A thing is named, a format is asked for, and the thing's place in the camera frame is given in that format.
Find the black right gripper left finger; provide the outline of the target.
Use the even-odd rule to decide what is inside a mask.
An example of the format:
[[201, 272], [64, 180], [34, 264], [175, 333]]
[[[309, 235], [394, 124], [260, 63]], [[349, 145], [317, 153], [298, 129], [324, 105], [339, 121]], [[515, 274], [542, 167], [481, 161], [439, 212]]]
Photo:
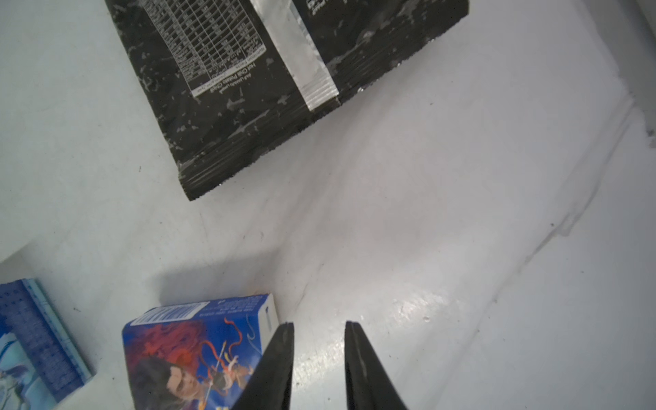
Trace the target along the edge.
[[294, 365], [295, 328], [280, 325], [233, 410], [289, 410]]

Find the blue red pocket tissue pack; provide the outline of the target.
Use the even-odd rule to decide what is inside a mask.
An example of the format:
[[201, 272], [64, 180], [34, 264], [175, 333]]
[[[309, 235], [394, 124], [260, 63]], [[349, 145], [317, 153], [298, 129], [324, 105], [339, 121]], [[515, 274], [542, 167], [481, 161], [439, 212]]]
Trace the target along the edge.
[[232, 408], [277, 328], [271, 294], [150, 309], [122, 330], [135, 408]]

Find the blue white pocket tissue pack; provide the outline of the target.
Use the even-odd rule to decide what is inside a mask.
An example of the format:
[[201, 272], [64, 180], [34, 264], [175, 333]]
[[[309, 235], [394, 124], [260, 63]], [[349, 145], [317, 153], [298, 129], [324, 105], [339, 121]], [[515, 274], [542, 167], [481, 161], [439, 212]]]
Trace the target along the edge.
[[39, 283], [1, 285], [1, 408], [53, 409], [92, 379]]

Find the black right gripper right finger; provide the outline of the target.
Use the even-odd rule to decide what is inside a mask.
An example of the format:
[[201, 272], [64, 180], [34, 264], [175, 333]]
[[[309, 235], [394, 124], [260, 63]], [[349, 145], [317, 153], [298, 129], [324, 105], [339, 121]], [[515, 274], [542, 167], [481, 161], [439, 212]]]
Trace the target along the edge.
[[348, 409], [407, 409], [357, 322], [346, 322], [344, 365]]

